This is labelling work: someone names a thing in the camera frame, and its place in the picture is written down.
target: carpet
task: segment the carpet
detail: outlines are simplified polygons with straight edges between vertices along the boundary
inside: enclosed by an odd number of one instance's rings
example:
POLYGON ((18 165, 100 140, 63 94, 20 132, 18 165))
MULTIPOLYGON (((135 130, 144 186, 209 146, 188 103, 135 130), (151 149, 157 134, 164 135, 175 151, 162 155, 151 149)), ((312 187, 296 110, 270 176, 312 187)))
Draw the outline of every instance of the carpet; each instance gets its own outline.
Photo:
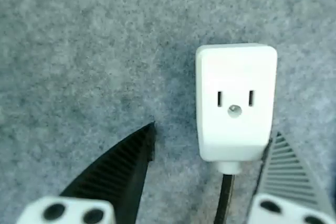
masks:
MULTIPOLYGON (((335 13, 336 0, 0 0, 0 223, 152 121, 138 223, 212 223, 221 175, 199 157, 195 121, 203 44, 277 49, 274 129, 331 196, 335 13)), ((258 169, 237 176, 228 224, 242 223, 258 169)))

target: single outlet adapter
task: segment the single outlet adapter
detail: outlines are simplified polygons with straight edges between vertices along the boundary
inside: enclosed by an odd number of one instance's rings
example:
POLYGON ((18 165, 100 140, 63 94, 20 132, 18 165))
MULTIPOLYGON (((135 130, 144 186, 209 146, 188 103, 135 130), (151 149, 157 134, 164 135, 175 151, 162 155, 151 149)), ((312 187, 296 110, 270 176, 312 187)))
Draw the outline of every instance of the single outlet adapter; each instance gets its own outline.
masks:
POLYGON ((196 114, 202 159, 223 174, 261 158, 274 106, 277 52, 261 44, 206 45, 196 52, 196 114))

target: electrical outlet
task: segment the electrical outlet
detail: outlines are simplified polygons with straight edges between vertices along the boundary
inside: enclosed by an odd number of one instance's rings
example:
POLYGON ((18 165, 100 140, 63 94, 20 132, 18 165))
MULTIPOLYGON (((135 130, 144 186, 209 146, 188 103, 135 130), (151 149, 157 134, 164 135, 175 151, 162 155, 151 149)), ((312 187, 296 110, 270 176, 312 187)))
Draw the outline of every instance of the electrical outlet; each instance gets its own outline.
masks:
POLYGON ((259 159, 272 123, 277 52, 261 44, 201 46, 196 114, 201 157, 219 170, 259 159))

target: black cord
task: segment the black cord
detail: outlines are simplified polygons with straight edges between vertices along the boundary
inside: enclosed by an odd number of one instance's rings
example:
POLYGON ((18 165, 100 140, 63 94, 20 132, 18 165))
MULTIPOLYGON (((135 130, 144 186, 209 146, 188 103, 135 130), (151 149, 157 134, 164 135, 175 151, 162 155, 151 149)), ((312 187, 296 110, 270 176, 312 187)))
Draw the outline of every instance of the black cord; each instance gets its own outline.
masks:
POLYGON ((229 204, 233 189, 233 175, 223 175, 222 187, 219 195, 217 213, 214 220, 214 224, 225 224, 227 212, 229 209, 229 204))

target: white power strip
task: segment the white power strip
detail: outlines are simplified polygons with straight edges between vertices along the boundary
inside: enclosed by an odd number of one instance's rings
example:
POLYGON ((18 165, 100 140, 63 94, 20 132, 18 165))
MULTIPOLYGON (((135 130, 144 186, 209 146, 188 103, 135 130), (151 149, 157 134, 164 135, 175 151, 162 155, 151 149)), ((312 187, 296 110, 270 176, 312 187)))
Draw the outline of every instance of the white power strip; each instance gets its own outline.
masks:
POLYGON ((196 53, 200 154, 224 174, 261 158, 272 124, 277 52, 261 44, 208 45, 196 53))

